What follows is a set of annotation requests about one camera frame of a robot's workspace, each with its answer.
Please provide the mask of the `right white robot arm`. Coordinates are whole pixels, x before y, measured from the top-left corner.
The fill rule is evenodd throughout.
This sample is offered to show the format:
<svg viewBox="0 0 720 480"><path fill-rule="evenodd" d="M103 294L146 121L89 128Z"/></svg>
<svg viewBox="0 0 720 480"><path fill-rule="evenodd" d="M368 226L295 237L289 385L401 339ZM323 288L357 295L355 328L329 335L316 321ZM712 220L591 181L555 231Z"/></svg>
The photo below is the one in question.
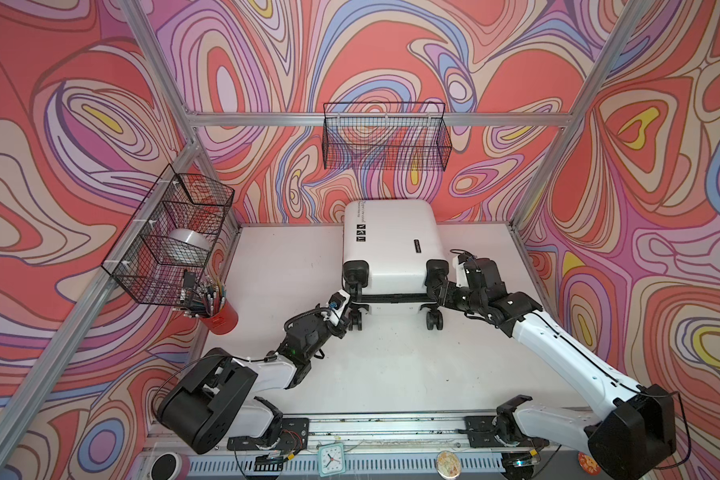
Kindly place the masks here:
<svg viewBox="0 0 720 480"><path fill-rule="evenodd" d="M552 441L592 457L613 479L638 479L676 452L671 393L621 373L567 333L531 296L508 292L494 261L464 250L455 261L456 281L448 278L447 261L428 261L428 296L530 349L590 408L584 414L517 395L496 409L492 432L498 442Z"/></svg>

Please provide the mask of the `black suitcase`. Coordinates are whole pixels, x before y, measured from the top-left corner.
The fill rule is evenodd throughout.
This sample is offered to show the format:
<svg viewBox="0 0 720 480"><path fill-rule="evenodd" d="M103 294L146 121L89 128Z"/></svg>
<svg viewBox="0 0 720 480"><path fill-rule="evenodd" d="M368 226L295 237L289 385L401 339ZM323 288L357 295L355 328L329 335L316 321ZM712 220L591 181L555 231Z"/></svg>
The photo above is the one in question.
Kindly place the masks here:
<svg viewBox="0 0 720 480"><path fill-rule="evenodd" d="M350 295L349 330L363 316L416 315L429 330L444 328L435 290L446 283L449 263L429 203L424 200L358 200L344 213L342 287Z"/></svg>

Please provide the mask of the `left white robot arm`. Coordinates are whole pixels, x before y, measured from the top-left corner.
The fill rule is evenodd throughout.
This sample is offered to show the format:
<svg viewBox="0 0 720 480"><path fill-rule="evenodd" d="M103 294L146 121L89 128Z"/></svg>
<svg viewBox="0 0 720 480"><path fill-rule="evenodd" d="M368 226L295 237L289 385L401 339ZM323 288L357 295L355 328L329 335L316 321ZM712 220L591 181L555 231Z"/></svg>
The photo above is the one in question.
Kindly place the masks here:
<svg viewBox="0 0 720 480"><path fill-rule="evenodd" d="M332 300L284 324L285 337L265 357L247 360L214 348L192 366L156 407L157 421L204 454L226 438L275 447L283 435L283 413L261 396L298 386L322 348L346 334L347 306Z"/></svg>

